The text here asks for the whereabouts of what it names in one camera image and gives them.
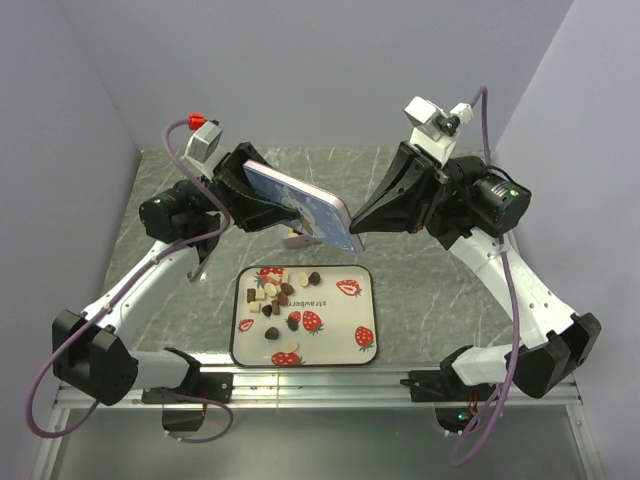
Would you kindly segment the white oval chocolate front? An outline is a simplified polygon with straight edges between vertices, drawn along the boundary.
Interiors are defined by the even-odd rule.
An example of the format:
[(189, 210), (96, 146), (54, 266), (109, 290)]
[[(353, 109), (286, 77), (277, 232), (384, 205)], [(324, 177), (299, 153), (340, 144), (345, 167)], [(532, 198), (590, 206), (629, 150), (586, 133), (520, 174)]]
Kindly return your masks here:
[(299, 349), (299, 343), (296, 341), (287, 342), (282, 348), (281, 351), (284, 353), (294, 353)]

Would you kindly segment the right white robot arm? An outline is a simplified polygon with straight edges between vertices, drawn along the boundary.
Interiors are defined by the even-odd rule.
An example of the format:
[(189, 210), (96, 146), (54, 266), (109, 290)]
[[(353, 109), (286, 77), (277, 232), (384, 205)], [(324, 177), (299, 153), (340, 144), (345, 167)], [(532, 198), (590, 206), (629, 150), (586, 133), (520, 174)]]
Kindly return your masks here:
[(441, 164), (403, 141), (349, 230), (422, 230), (482, 282), (512, 321), (512, 340), (464, 346), (441, 361), (432, 391), (462, 399), (477, 385), (516, 386), (541, 398), (580, 367), (602, 331), (591, 313), (560, 300), (506, 235), (531, 202), (528, 188), (503, 169), (467, 155)]

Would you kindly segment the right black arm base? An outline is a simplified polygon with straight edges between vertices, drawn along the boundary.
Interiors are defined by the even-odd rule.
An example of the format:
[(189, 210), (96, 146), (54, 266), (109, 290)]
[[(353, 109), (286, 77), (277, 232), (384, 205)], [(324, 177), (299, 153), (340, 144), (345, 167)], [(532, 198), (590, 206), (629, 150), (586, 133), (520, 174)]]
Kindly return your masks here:
[(435, 404), (436, 422), (446, 434), (460, 435), (495, 386), (467, 386), (442, 370), (412, 370), (399, 383), (409, 389), (412, 403)]

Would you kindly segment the brown oval chocolate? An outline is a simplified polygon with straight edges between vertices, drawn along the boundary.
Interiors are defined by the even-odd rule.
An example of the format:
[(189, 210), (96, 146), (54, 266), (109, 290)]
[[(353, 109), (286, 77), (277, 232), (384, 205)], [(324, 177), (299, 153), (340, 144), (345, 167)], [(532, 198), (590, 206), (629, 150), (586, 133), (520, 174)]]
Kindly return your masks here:
[(286, 305), (286, 304), (288, 303), (288, 301), (289, 301), (289, 299), (288, 299), (288, 295), (287, 295), (286, 293), (284, 293), (284, 292), (280, 292), (280, 293), (278, 294), (278, 296), (277, 296), (277, 300), (278, 300), (278, 303), (279, 303), (281, 306), (284, 306), (284, 305)]

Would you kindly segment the aluminium frame rail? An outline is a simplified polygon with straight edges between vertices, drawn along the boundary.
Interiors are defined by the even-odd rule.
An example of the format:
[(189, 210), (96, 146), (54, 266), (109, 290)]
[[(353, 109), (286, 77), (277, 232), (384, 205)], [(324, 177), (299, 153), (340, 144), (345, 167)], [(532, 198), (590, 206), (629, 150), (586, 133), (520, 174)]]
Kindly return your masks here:
[[(206, 365), (206, 373), (233, 375), (231, 398), (233, 409), (285, 409), (285, 408), (455, 408), (467, 406), (468, 400), (442, 400), (412, 402), (408, 386), (400, 384), (408, 372), (419, 369), (412, 364), (382, 364), (354, 368), (310, 369), (242, 369), (230, 364)], [(201, 405), (186, 402), (143, 402), (144, 390), (133, 390), (114, 409), (198, 409)], [(63, 385), (54, 401), (55, 409), (85, 409), (93, 400), (79, 390)], [(570, 377), (541, 399), (528, 397), (512, 387), (506, 406), (580, 405), (582, 398)]]

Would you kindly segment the silver rectangular tin box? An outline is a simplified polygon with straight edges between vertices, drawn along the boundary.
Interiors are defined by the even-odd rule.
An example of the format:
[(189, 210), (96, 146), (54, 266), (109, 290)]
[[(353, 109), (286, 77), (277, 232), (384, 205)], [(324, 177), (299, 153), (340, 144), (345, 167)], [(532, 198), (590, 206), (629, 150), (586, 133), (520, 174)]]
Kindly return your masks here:
[[(298, 236), (296, 238), (287, 238), (287, 234), (292, 231), (296, 232)], [(317, 245), (320, 243), (318, 239), (307, 234), (301, 234), (288, 227), (284, 227), (281, 230), (281, 233), (282, 233), (281, 245), (284, 249), (287, 249), (287, 250), (302, 249), (302, 248), (306, 248), (312, 245)]]

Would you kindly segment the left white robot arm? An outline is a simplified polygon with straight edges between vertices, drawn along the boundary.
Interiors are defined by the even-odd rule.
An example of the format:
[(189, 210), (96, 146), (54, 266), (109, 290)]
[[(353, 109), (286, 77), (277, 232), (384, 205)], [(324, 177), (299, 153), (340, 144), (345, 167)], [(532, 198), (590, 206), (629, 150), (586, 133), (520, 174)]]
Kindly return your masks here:
[(295, 218), (294, 211), (250, 185), (244, 165), (266, 163), (249, 142), (239, 144), (202, 176), (202, 189), (183, 179), (147, 199), (139, 218), (155, 243), (108, 293), (81, 313), (62, 311), (52, 325), (54, 375), (107, 406), (136, 389), (166, 389), (188, 402), (204, 391), (201, 364), (175, 348), (134, 352), (129, 343), (175, 286), (203, 266), (216, 248), (224, 211), (246, 232)]

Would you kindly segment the white oval chocolate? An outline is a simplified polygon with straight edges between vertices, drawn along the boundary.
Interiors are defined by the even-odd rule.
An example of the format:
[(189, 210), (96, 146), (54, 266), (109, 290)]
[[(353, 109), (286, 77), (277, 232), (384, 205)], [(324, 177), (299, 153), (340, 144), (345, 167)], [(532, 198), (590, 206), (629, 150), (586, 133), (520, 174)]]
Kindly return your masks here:
[(282, 348), (281, 351), (284, 353), (294, 353), (299, 349), (299, 343), (296, 341), (287, 342)]
[(278, 294), (278, 289), (274, 284), (266, 284), (264, 290), (268, 296), (275, 297)]

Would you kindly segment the white strawberry pattern tray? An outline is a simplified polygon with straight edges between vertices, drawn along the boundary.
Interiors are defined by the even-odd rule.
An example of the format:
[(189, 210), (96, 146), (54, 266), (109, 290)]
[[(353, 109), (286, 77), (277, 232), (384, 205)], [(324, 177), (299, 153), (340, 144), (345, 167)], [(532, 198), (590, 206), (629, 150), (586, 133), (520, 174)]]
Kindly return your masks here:
[[(309, 284), (318, 272), (321, 282)], [(277, 296), (268, 296), (266, 284), (281, 291), (289, 283), (294, 293), (280, 305), (280, 314), (251, 313), (246, 301), (248, 288), (256, 290), (256, 300), (271, 305)], [(299, 320), (291, 331), (286, 320)], [(265, 331), (276, 327), (278, 340), (267, 340)], [(247, 368), (361, 366), (378, 354), (378, 335), (370, 272), (359, 265), (250, 266), (236, 278), (235, 303), (231, 324), (230, 355), (234, 363)], [(299, 343), (294, 353), (281, 348), (290, 341)]]

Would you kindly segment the white oval chocolate centre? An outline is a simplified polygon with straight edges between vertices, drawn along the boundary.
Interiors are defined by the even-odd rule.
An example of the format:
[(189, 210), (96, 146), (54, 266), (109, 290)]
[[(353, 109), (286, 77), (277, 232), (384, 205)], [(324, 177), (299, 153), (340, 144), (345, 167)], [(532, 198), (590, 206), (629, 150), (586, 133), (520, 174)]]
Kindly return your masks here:
[(264, 290), (268, 296), (275, 297), (278, 294), (278, 289), (274, 284), (266, 284)]

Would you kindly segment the metal serving tongs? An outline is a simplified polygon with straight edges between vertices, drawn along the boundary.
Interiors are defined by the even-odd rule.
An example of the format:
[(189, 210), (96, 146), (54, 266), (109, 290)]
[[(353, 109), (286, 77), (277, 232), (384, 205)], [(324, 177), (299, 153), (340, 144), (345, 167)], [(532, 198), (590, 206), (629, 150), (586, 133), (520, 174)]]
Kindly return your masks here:
[(194, 270), (190, 271), (187, 274), (187, 278), (188, 278), (188, 281), (190, 283), (195, 283), (200, 279), (200, 277), (201, 277), (201, 275), (202, 275), (202, 273), (203, 273), (203, 271), (204, 271), (204, 269), (205, 269), (205, 267), (206, 267), (206, 265), (207, 265), (207, 263), (209, 261), (210, 256), (211, 256), (210, 252), (206, 252), (206, 253), (198, 252), (198, 260), (199, 260), (199, 262), (198, 262), (196, 268)]

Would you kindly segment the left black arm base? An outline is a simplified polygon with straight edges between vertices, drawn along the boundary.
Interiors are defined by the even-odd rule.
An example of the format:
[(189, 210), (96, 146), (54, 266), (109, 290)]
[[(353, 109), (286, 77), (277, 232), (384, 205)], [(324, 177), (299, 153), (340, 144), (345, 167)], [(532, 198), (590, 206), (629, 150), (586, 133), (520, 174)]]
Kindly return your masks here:
[[(221, 439), (234, 424), (235, 415), (229, 407), (233, 383), (234, 375), (229, 372), (198, 372), (194, 381), (174, 389), (145, 389), (141, 403), (162, 408), (161, 424), (166, 437), (185, 444), (204, 444)], [(214, 409), (227, 415), (227, 422), (220, 431), (209, 437), (188, 437), (205, 426), (207, 413)]]

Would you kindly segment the dark round chocolate right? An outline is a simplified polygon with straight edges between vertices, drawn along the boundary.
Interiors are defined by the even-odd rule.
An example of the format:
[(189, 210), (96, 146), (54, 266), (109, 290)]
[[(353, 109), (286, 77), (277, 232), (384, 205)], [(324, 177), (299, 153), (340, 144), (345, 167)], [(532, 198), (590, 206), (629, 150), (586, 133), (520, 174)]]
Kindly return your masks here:
[(314, 271), (309, 275), (308, 281), (310, 285), (317, 286), (321, 282), (321, 276), (318, 272)]

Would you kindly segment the dark heart chocolate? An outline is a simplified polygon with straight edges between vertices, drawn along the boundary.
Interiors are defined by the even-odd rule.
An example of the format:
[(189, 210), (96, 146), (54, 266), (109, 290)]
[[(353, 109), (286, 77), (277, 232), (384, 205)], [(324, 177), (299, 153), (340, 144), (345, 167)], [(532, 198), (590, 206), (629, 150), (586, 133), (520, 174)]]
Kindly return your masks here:
[(280, 331), (276, 327), (271, 327), (265, 331), (264, 337), (267, 340), (278, 340), (281, 337)]

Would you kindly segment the silver tin lid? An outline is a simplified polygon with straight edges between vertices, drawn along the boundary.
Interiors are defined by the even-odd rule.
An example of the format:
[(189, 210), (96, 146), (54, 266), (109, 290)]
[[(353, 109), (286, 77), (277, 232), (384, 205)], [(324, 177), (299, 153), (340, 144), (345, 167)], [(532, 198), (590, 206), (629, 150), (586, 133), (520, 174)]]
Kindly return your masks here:
[(351, 215), (339, 197), (257, 161), (247, 161), (243, 170), (257, 193), (297, 212), (286, 222), (291, 229), (353, 255), (364, 251), (359, 236), (349, 231)]

